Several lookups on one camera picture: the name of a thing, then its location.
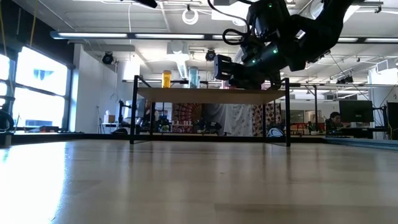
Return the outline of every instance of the security camera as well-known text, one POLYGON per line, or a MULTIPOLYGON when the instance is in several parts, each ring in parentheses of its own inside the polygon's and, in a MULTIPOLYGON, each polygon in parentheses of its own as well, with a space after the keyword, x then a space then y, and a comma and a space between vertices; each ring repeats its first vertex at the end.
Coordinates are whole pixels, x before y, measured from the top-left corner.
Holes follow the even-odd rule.
POLYGON ((216 52, 214 49, 208 49, 206 53, 206 61, 212 62, 214 61, 214 58, 216 57, 216 52))
POLYGON ((102 58, 102 62, 105 65, 112 65, 116 62, 115 58, 113 57, 112 52, 105 52, 104 57, 102 58))

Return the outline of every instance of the black table frame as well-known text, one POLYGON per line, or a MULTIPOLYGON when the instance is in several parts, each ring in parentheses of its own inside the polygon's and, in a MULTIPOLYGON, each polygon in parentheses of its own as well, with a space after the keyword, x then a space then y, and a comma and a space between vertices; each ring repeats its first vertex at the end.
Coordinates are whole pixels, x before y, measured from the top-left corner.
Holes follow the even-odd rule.
POLYGON ((181 135, 154 135, 152 119, 152 112, 155 110, 156 102, 152 102, 150 109, 150 125, 149 125, 149 135, 136 134, 136 110, 137 110, 137 95, 139 88, 139 81, 141 81, 148 88, 152 88, 141 76, 136 75, 134 77, 133 89, 132 89, 132 111, 131 111, 131 130, 130 130, 130 144, 134 144, 134 141, 198 141, 198 142, 266 142, 266 143, 285 143, 285 146, 290 147, 290 82, 289 78, 284 78, 282 80, 285 86, 285 126, 286 132, 285 136, 281 138, 267 138, 266 136, 266 105, 262 105, 262 132, 263 137, 237 137, 237 136, 184 136, 181 135))

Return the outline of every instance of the wooden tabletop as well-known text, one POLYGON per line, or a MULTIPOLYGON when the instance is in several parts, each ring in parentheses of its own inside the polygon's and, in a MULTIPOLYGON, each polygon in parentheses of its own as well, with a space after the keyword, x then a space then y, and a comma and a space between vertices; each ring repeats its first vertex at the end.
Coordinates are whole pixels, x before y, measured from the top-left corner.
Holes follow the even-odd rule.
POLYGON ((285 96, 282 90, 220 90, 194 88, 138 88, 152 102, 266 104, 285 96))

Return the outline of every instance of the wooden floor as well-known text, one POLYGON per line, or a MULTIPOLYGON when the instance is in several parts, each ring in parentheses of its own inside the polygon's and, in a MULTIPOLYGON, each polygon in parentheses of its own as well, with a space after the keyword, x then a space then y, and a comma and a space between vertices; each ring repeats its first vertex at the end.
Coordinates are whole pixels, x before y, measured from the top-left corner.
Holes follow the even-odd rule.
POLYGON ((0 149, 0 223, 397 223, 398 152, 73 141, 0 149))

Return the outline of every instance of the person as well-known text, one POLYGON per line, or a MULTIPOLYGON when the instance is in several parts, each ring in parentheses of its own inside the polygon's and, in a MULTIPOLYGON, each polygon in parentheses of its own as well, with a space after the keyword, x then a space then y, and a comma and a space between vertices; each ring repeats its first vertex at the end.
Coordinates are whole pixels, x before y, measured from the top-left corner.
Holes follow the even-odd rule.
POLYGON ((343 128, 343 124, 341 123, 341 117, 339 112, 332 112, 330 114, 330 119, 326 120, 326 132, 333 133, 340 128, 343 128))

